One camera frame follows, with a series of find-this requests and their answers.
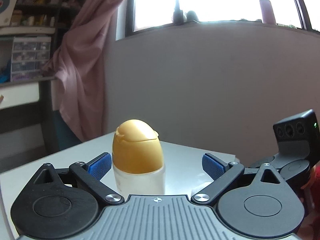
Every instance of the pink curtain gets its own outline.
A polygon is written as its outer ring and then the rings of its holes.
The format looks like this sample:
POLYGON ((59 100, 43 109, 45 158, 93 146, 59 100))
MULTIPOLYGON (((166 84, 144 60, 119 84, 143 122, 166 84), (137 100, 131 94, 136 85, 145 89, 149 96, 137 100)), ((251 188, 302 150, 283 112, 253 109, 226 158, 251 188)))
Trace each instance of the pink curtain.
POLYGON ((60 80, 60 113, 81 140, 102 135, 103 46, 111 17, 123 0, 86 0, 46 65, 60 80))

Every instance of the white table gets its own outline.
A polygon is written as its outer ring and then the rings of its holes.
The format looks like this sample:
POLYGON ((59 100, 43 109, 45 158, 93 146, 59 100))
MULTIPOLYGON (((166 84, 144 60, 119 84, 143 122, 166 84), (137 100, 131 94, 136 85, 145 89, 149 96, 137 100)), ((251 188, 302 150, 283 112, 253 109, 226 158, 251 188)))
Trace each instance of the white table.
MULTIPOLYGON (((43 163, 52 163, 55 168, 67 168, 77 161, 88 162, 103 152, 112 152, 113 133, 79 144, 64 151, 25 164, 0 175, 0 185, 5 211, 11 230, 17 238, 18 234, 10 218, 11 206, 30 180, 32 175, 43 163)), ((188 195, 191 189, 212 179, 202 170, 202 156, 210 152, 226 163, 235 160, 234 155, 211 152, 166 142, 161 142, 166 165, 166 195, 188 195)), ((101 180, 108 187, 117 191, 113 170, 101 180)))

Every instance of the yellow lid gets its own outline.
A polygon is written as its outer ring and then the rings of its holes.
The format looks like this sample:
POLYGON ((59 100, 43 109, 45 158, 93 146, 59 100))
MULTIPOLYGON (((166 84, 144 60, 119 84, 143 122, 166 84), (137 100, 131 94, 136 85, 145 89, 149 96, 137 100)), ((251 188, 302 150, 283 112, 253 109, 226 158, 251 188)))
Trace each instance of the yellow lid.
POLYGON ((115 132, 112 162, 119 170, 143 174, 157 171, 164 165, 158 133, 140 120, 128 120, 115 132))

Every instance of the window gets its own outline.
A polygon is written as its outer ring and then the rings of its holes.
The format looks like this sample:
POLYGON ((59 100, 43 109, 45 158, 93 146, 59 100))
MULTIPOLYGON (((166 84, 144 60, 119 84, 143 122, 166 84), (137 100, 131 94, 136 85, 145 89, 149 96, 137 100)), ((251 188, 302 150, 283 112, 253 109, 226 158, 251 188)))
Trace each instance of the window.
MULTIPOLYGON (((135 32, 150 27, 166 24, 173 25, 173 13, 177 0, 129 0, 132 13, 129 31, 135 32)), ((259 0, 178 0, 184 14, 194 11, 200 22, 210 21, 261 21, 259 0)), ((289 25, 293 28, 306 29, 301 22, 300 0, 270 0, 279 25, 289 25)), ((310 9, 310 20, 316 30, 320 30, 320 13, 317 12, 320 0, 305 0, 310 9)))

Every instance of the white drawer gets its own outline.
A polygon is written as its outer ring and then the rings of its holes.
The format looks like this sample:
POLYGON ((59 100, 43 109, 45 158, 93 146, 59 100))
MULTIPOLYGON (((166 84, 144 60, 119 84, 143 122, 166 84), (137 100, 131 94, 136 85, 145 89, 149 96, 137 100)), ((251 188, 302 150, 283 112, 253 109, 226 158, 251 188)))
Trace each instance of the white drawer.
POLYGON ((0 88, 0 96, 3 100, 0 103, 0 109, 19 106, 39 101, 38 82, 12 85, 0 88))

